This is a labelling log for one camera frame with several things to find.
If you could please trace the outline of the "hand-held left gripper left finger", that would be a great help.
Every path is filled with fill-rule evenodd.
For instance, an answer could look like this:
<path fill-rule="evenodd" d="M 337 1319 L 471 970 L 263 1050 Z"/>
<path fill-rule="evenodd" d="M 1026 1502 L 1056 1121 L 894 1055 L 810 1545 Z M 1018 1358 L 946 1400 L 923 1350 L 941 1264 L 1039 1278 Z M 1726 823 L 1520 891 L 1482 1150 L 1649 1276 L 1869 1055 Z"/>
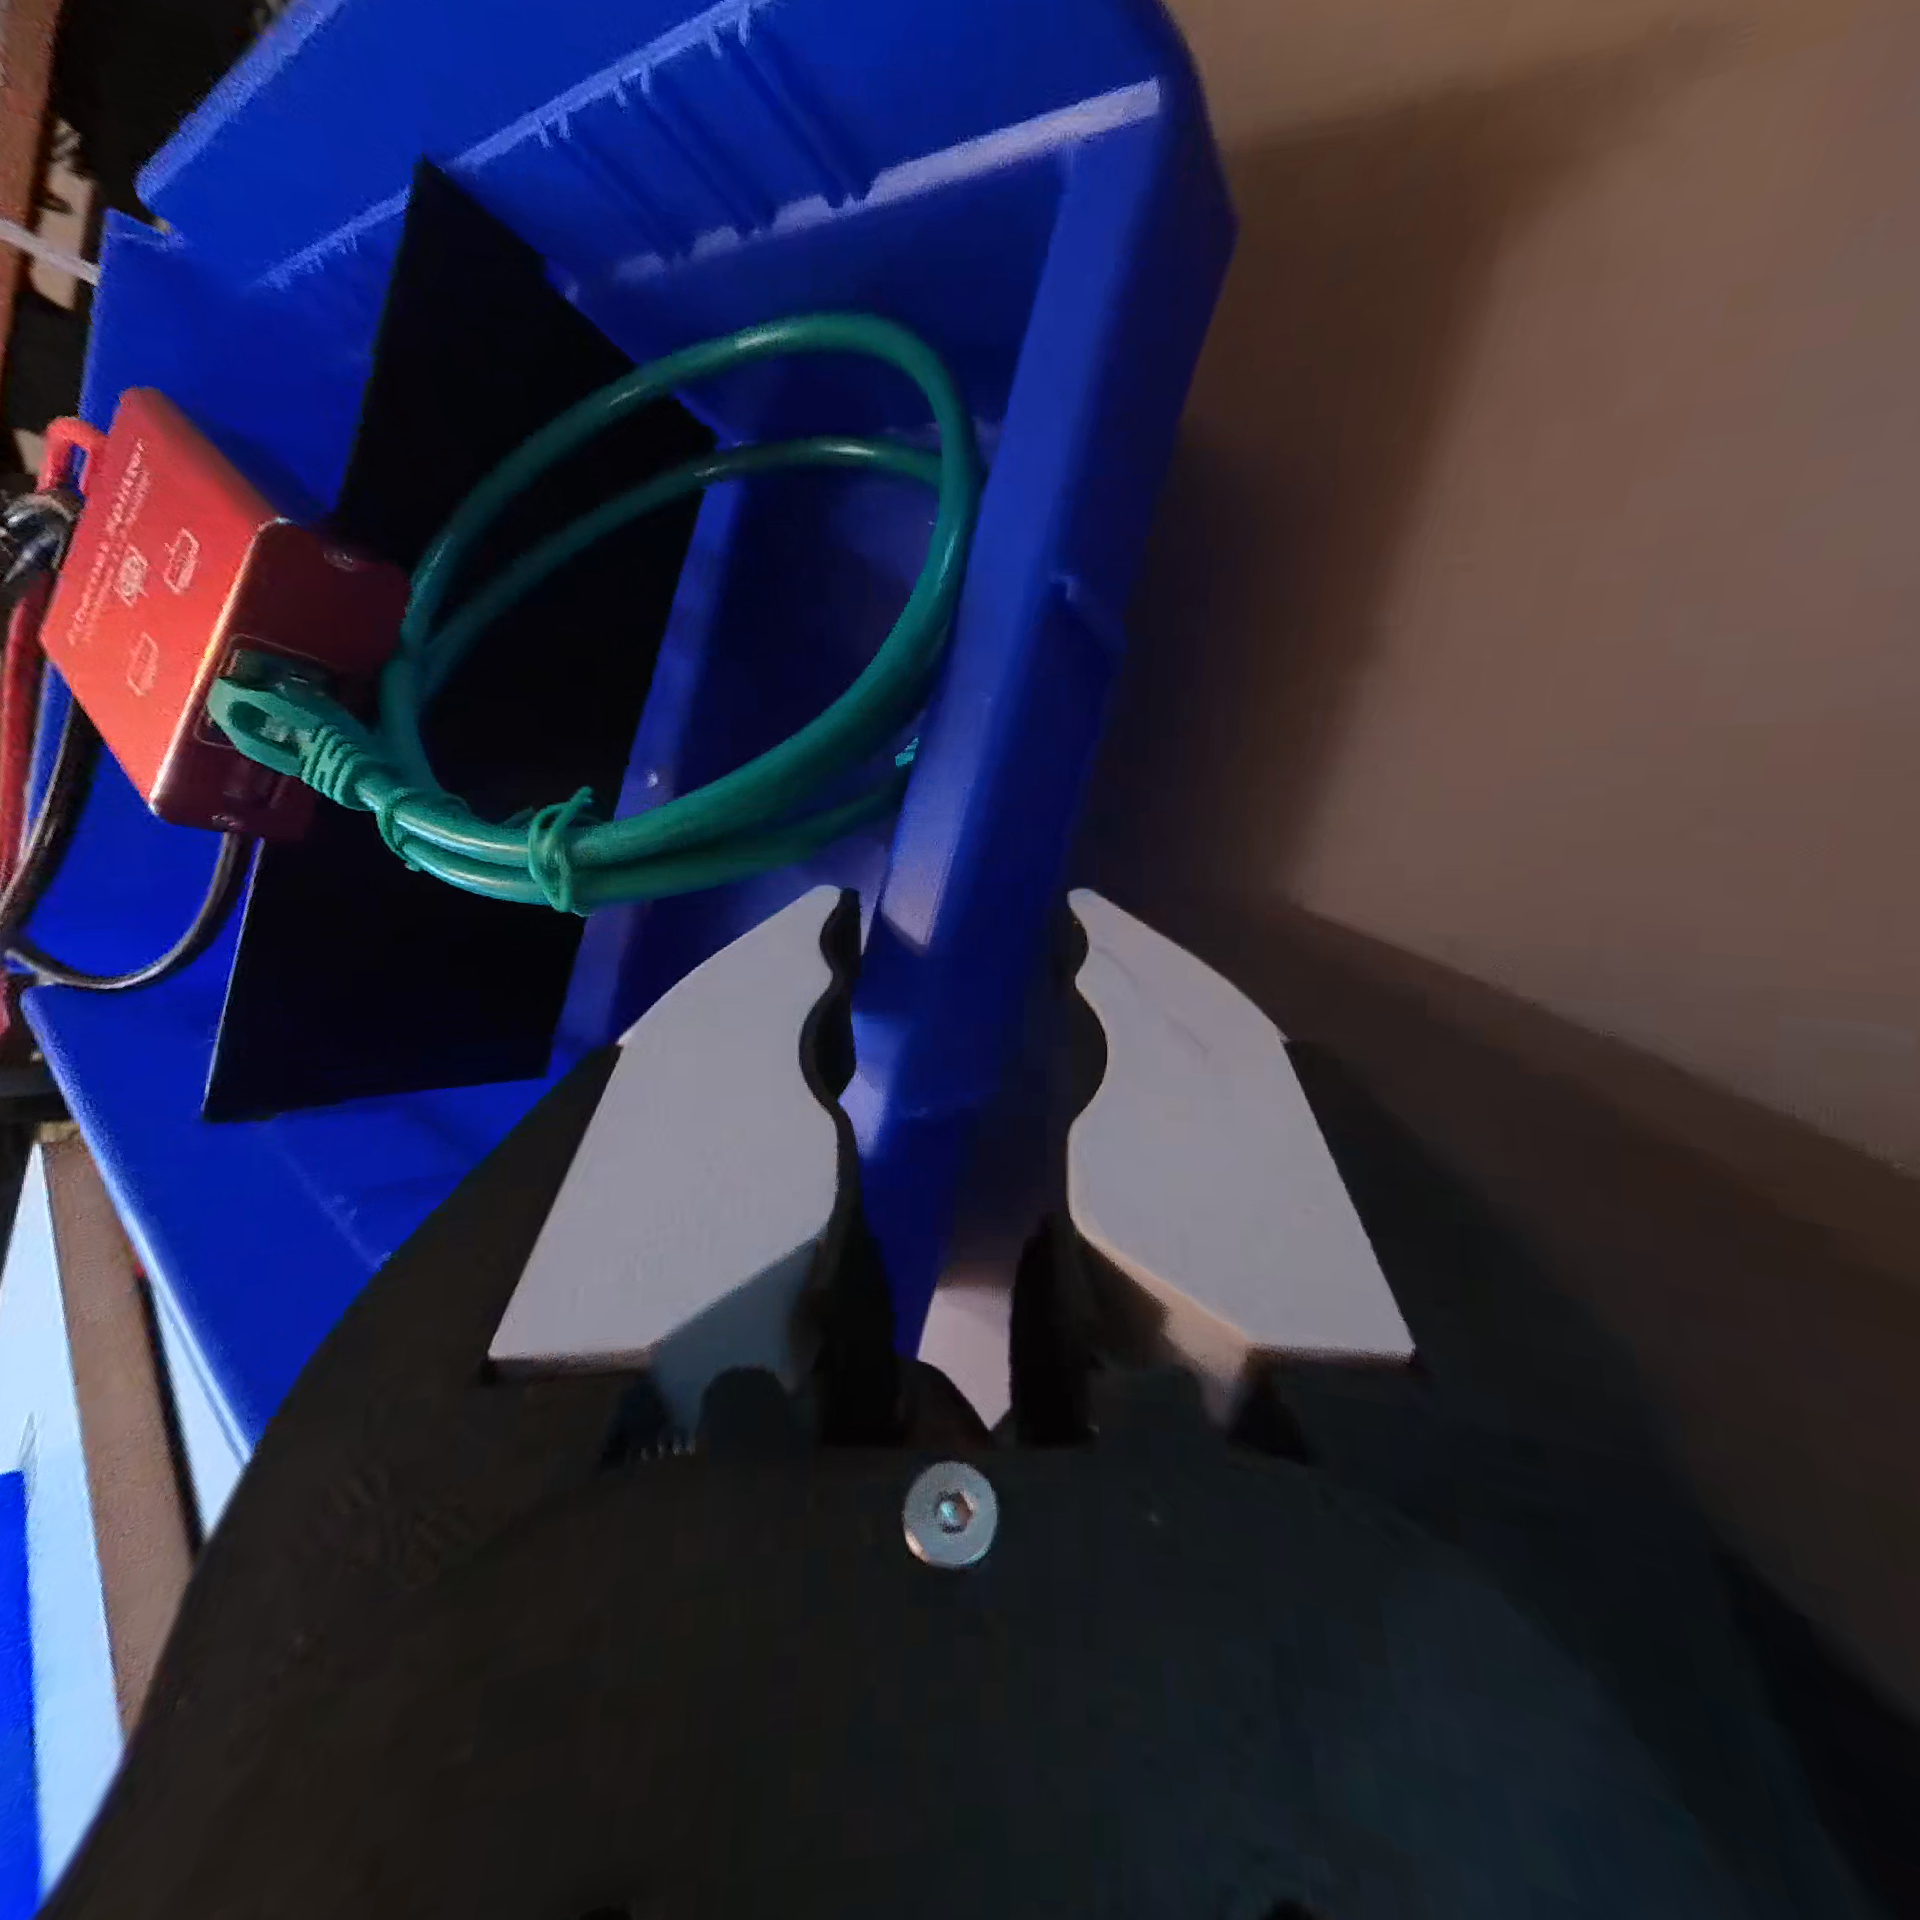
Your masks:
<path fill-rule="evenodd" d="M 763 1374 L 830 1440 L 899 1424 L 897 1314 L 841 1096 L 859 902 L 818 884 L 696 967 L 615 1046 L 488 1360 L 635 1376 L 694 1438 Z"/>

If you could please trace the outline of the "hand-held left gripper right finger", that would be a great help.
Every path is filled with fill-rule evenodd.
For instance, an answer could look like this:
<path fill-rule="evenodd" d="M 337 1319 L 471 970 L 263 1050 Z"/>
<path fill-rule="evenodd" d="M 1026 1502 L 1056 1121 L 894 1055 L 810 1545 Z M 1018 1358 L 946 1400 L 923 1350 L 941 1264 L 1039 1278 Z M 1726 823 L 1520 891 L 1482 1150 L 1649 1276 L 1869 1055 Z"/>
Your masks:
<path fill-rule="evenodd" d="M 1079 1444 L 1103 1374 L 1183 1374 L 1249 1449 L 1307 1449 L 1290 1371 L 1417 1342 L 1274 1017 L 1089 890 L 1063 905 L 1063 1121 L 1018 1263 L 1018 1438 Z"/>

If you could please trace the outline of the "blue plastic bin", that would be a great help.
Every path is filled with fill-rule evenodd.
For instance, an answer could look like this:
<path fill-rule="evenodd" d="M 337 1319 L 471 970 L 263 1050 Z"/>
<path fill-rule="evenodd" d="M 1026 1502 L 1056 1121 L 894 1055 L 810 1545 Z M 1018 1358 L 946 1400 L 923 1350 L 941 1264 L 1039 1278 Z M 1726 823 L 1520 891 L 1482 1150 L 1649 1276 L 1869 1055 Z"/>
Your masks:
<path fill-rule="evenodd" d="M 344 491 L 422 160 L 619 359 L 859 311 L 922 336 L 987 467 L 890 823 L 583 927 L 409 876 L 325 807 L 250 913 L 131 995 L 27 998 L 149 1268 L 189 1459 L 227 1502 L 369 1278 L 571 1060 L 813 884 L 863 897 L 853 1123 L 903 1334 L 970 1214 L 1233 254 L 1160 4 L 298 4 L 111 227 L 81 412 L 158 388 L 307 511 Z"/>

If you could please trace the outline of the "red ethernet splitter box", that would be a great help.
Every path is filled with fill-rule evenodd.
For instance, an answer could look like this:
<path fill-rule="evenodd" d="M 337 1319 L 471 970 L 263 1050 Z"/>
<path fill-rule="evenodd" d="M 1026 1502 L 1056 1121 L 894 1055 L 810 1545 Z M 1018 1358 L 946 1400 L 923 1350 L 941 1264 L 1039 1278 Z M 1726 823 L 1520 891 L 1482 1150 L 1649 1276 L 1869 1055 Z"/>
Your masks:
<path fill-rule="evenodd" d="M 63 423 L 81 522 L 42 650 L 149 811 L 176 828 L 294 844 L 318 795 L 243 754 L 208 695 L 243 657 L 363 712 L 394 657 L 400 568 L 287 518 L 185 412 L 125 392 L 107 431 Z"/>

